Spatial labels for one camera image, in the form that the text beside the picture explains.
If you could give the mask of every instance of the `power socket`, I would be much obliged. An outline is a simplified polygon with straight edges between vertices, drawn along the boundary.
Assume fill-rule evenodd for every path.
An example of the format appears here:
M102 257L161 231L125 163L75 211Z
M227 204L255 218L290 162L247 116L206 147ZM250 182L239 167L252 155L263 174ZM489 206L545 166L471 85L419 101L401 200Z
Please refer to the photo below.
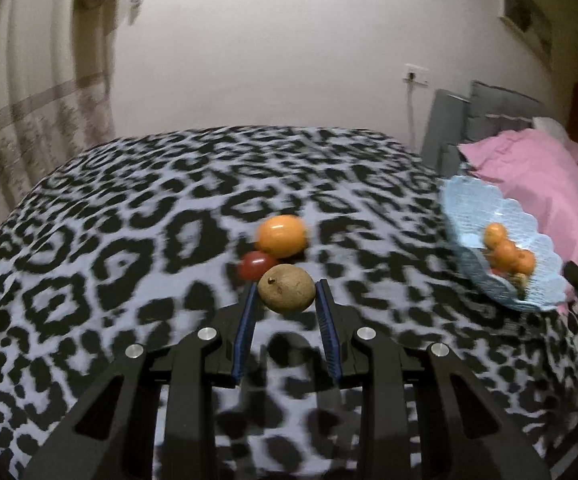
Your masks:
M406 64L405 72L402 75L402 79L405 81L410 81L409 74L413 74L413 81L415 84L420 86L429 86L429 69L422 66Z

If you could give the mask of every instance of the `curtain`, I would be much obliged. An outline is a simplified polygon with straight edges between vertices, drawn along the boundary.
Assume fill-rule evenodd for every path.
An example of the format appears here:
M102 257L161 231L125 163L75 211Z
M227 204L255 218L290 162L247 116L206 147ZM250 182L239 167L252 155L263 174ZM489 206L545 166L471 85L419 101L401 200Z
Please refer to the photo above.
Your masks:
M0 224L46 174L115 137L105 10L0 0Z

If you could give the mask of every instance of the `light blue plastic basket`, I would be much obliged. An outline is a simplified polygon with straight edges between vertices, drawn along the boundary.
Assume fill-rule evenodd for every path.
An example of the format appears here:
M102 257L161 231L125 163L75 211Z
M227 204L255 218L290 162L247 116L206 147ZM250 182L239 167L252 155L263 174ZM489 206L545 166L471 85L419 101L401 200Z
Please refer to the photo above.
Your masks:
M522 312L547 312L565 301L567 281L560 275L562 260L554 253L549 236L538 232L536 219L523 211L513 199L503 198L496 186L470 176L445 180L440 204L450 245L460 270L480 290L503 306ZM524 300L511 283L490 273L482 255L482 235L491 222L503 224L508 237L521 249L536 256Z

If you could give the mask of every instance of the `picture frame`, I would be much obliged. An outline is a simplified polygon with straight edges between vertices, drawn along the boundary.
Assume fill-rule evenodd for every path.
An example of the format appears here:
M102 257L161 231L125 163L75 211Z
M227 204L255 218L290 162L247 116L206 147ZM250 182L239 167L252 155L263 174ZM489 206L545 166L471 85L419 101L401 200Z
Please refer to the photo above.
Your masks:
M552 67L552 22L535 1L500 0L498 16L549 68Z

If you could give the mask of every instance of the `leopard print fabric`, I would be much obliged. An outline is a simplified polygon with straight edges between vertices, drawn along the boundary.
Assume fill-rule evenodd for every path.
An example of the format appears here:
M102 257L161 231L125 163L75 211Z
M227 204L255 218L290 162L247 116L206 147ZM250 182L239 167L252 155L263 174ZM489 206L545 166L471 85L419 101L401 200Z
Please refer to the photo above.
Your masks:
M556 316L496 306L457 273L437 195L418 156L366 130L192 130L77 156L0 229L0 460L20 476L114 356L234 303L236 262L274 214L304 219L300 265L338 303L403 345L448 344L544 456L575 424L571 342ZM263 313L248 370L214 393L223 478L346 478L361 394L326 375L313 306Z

